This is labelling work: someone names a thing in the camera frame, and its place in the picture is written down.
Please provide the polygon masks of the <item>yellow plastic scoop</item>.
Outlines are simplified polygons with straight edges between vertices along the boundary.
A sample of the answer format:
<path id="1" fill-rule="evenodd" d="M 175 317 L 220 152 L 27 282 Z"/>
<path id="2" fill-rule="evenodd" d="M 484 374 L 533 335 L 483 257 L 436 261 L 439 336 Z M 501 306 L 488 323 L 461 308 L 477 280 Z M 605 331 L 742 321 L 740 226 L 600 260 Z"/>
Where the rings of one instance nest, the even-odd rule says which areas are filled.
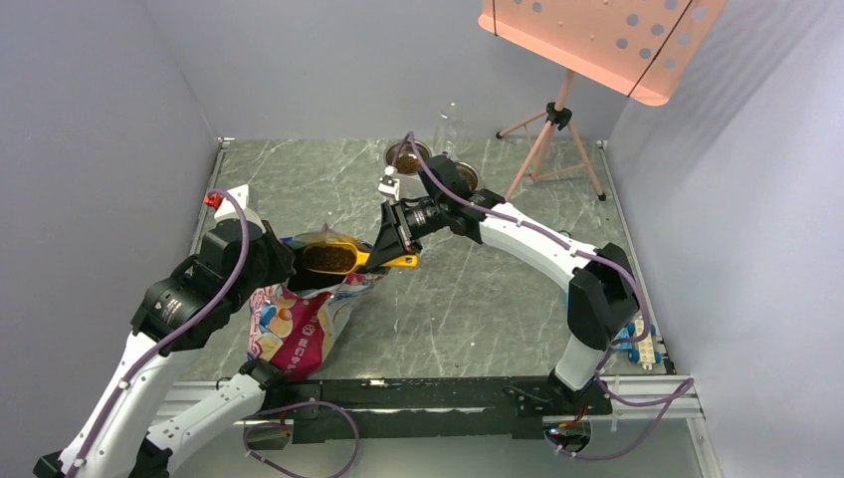
<path id="1" fill-rule="evenodd" d="M 318 274 L 348 275 L 368 273 L 381 269 L 412 269 L 420 264 L 415 254 L 400 255 L 398 258 L 377 263 L 373 254 L 350 242 L 318 242 L 306 245 L 297 252 L 301 265 Z"/>

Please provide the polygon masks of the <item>colourful pet food bag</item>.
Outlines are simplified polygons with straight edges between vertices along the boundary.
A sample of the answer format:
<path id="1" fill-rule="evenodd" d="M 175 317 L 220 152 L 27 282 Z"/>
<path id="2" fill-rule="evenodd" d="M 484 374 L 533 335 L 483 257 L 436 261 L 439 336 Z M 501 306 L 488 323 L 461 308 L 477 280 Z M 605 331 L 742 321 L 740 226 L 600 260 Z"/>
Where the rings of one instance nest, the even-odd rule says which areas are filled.
<path id="1" fill-rule="evenodd" d="M 247 359 L 263 359 L 291 381 L 301 381 L 325 362 L 363 298 L 388 274 L 352 272 L 346 276 L 308 270 L 304 250 L 325 241 L 348 241 L 369 252 L 372 245 L 324 226 L 280 242 L 296 254 L 296 274 L 287 282 L 257 289 L 249 301 Z"/>

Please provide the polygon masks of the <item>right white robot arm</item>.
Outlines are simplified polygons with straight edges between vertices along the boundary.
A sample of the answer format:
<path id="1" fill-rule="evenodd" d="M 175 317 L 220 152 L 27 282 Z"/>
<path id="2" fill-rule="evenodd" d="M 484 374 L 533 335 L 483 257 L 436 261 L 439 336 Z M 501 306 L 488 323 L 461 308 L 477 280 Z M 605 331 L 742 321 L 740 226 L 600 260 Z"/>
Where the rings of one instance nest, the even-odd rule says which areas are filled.
<path id="1" fill-rule="evenodd" d="M 425 195 L 401 196 L 392 166 L 378 182 L 381 225 L 363 265 L 370 271 L 405 265 L 423 237 L 441 229 L 508 253 L 544 274 L 567 297 L 569 340 L 549 375 L 551 405 L 573 413 L 588 396 L 611 343 L 640 311 L 641 290 L 624 250 L 575 241 L 521 213 L 488 189 L 471 190 L 445 155 L 421 162 Z"/>

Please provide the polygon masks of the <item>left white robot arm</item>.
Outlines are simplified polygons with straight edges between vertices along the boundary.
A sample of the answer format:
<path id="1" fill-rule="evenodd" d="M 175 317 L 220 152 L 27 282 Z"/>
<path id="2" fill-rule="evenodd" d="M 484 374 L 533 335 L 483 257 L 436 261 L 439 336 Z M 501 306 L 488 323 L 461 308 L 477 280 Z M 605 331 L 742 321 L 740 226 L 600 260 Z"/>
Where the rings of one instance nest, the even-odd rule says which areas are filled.
<path id="1" fill-rule="evenodd" d="M 283 373 L 261 358 L 176 416 L 157 414 L 169 390 L 258 289 L 286 282 L 294 252 L 257 211 L 254 189 L 214 189 L 214 225 L 196 253 L 145 292 L 123 354 L 94 411 L 64 449 L 42 456 L 37 477 L 169 477 L 235 421 L 278 415 Z"/>

